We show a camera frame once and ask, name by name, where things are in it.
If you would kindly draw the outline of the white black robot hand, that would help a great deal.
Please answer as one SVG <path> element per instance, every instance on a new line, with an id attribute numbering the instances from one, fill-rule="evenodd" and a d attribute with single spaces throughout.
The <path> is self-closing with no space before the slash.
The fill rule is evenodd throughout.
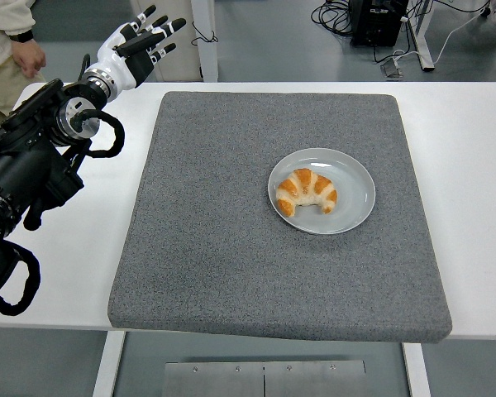
<path id="1" fill-rule="evenodd" d="M 156 6 L 151 5 L 133 20 L 119 26 L 98 50 L 98 61 L 84 71 L 84 78 L 95 82 L 111 102 L 120 93 L 139 87 L 154 66 L 176 48 L 159 44 L 186 25 L 186 20 L 162 16 L 148 24 Z"/>

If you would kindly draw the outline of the person's hand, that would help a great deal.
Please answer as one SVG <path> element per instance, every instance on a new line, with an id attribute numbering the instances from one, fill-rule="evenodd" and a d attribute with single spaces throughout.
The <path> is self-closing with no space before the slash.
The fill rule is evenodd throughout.
<path id="1" fill-rule="evenodd" d="M 12 58 L 28 79 L 34 78 L 46 66 L 45 52 L 35 40 L 24 43 L 13 41 Z"/>

